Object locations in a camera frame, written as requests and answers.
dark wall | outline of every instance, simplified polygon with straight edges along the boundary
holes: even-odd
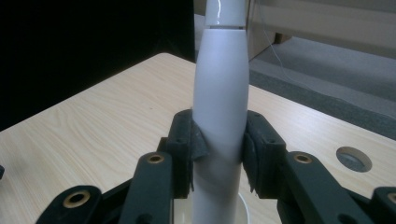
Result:
[[[0,131],[160,53],[194,60],[192,0],[0,1]]]

wooden table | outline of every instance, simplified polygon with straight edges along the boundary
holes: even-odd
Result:
[[[150,58],[0,132],[0,223],[33,223],[52,199],[76,185],[106,192],[131,178],[140,156],[155,151],[176,112],[191,108],[195,65],[169,54]],[[342,186],[371,197],[396,185],[396,142],[250,87],[250,110],[263,114],[288,144],[318,157]],[[367,173],[343,166],[339,147],[373,163]],[[275,201],[241,194],[251,223],[279,223]]]

bolt hole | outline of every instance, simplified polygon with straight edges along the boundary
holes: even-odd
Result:
[[[150,156],[150,157],[148,158],[148,162],[149,162],[149,163],[153,163],[153,164],[155,164],[155,163],[160,163],[160,162],[162,162],[163,160],[165,160],[165,158],[164,158],[163,156],[161,156],[161,155],[152,155],[152,156]]]
[[[343,224],[357,224],[356,220],[353,217],[345,214],[339,215],[338,220]]]
[[[370,158],[354,147],[340,147],[335,154],[337,159],[349,170],[364,173],[373,167]]]
[[[303,155],[303,154],[297,154],[297,155],[295,155],[295,156],[294,156],[294,159],[295,159],[297,162],[305,163],[305,164],[308,164],[308,163],[311,163],[311,162],[312,162],[312,159],[311,159],[311,158],[309,158],[308,156],[305,156],[305,155]]]
[[[82,206],[91,197],[91,194],[87,190],[80,190],[69,194],[64,199],[64,207],[66,208],[76,208]]]
[[[136,224],[150,224],[152,220],[152,216],[149,214],[140,215],[137,220]]]
[[[396,203],[396,193],[395,192],[389,193],[388,198],[390,199],[391,202]]]

gray floor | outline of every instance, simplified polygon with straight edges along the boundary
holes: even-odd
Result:
[[[396,140],[396,60],[293,37],[250,61],[250,84]]]

white cylindrical object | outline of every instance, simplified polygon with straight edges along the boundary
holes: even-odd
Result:
[[[246,26],[246,7],[242,0],[207,0],[206,26]]]
[[[210,154],[193,165],[193,224],[234,221],[247,122],[248,71],[245,30],[204,30],[192,118]]]

